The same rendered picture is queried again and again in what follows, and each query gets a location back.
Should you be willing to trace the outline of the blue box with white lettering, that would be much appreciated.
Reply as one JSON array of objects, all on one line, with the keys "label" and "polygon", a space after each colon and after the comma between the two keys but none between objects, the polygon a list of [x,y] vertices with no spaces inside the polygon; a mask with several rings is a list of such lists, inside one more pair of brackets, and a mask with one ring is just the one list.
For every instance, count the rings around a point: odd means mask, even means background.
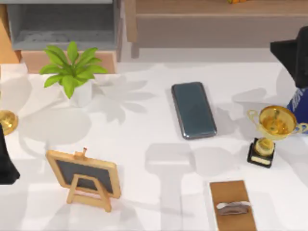
[{"label": "blue box with white lettering", "polygon": [[308,88],[297,88],[286,108],[294,114],[297,124],[307,124],[304,134],[308,134]]}]

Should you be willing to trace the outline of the gold trophy on black base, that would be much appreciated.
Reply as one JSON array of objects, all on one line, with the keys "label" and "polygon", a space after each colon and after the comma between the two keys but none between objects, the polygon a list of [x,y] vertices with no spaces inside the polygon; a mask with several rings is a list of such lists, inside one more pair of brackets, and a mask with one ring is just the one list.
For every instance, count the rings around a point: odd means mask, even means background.
[{"label": "gold trophy on black base", "polygon": [[307,123],[297,123],[295,115],[278,105],[264,107],[260,112],[250,109],[247,116],[262,134],[250,144],[247,161],[251,164],[270,168],[274,158],[275,142],[290,134],[308,131]]}]

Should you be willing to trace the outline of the green plant in white pot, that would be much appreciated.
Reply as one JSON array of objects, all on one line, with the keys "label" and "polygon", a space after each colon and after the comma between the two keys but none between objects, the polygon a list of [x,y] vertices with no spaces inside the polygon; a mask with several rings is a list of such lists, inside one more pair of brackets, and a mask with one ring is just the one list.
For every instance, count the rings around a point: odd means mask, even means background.
[{"label": "green plant in white pot", "polygon": [[79,53],[74,41],[69,43],[67,53],[57,46],[47,46],[44,51],[50,63],[39,71],[40,75],[50,74],[44,87],[58,84],[71,104],[78,107],[87,106],[92,101],[94,75],[107,73],[100,65],[102,60],[96,57],[97,50],[98,48],[92,47]]}]

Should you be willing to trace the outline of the dark grey phone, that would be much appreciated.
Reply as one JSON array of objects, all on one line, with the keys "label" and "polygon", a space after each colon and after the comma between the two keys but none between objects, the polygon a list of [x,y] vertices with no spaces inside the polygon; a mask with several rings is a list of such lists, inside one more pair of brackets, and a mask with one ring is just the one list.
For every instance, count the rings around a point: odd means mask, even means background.
[{"label": "dark grey phone", "polygon": [[216,135],[216,123],[201,82],[174,84],[171,93],[184,139],[194,140]]}]

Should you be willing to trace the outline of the wooden cupboard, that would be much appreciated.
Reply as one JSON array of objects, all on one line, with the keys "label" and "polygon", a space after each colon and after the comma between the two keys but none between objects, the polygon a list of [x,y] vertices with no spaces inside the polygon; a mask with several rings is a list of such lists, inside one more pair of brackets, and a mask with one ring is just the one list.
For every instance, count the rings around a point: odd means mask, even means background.
[{"label": "wooden cupboard", "polygon": [[0,4],[0,64],[19,64],[21,58],[21,51],[12,49],[6,5]]}]

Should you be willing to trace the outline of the shallow salmon-coloured box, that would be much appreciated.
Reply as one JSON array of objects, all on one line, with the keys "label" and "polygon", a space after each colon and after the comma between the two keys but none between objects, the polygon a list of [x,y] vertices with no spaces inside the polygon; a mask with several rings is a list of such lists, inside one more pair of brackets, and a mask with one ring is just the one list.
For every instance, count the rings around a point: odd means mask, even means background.
[{"label": "shallow salmon-coloured box", "polygon": [[[38,74],[43,66],[50,63],[50,59],[44,51],[21,51],[21,55],[29,74]],[[104,67],[109,74],[116,73],[116,51],[97,51],[95,55],[102,60],[100,65]]]}]

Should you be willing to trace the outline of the grey cabinet with dark inside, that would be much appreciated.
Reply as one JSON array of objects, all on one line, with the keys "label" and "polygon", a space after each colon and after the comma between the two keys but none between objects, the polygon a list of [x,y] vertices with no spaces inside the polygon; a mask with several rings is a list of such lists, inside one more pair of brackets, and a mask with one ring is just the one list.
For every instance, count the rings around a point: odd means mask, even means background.
[{"label": "grey cabinet with dark inside", "polygon": [[7,6],[14,50],[39,51],[48,45],[66,50],[115,50],[120,0],[0,0]]}]

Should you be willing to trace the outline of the silver metal clip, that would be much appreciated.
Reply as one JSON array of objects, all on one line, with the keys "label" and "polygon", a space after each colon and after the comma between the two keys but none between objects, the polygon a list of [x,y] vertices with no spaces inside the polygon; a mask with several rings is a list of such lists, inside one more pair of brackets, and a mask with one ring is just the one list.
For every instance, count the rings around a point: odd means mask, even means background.
[{"label": "silver metal clip", "polygon": [[251,204],[248,201],[230,202],[230,203],[219,203],[216,205],[218,213],[222,216],[226,215],[238,215],[246,214],[251,208]]}]

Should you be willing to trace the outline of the wooden framed blackboard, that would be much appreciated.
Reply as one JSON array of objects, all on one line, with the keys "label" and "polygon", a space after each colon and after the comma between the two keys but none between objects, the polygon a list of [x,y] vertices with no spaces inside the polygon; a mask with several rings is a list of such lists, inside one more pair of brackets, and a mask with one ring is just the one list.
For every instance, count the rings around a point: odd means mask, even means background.
[{"label": "wooden framed blackboard", "polygon": [[111,198],[121,196],[117,165],[86,157],[87,149],[68,154],[48,150],[46,158],[59,182],[69,189],[66,202],[103,208],[111,212]]}]

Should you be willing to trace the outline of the brown wooden board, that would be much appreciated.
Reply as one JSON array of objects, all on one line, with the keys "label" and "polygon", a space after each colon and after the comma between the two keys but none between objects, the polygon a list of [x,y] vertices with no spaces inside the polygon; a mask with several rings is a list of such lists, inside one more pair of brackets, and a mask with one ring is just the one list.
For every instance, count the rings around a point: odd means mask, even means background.
[{"label": "brown wooden board", "polygon": [[257,231],[252,205],[248,213],[222,216],[216,205],[249,201],[245,183],[242,180],[211,182],[209,184],[216,216],[217,231]]}]

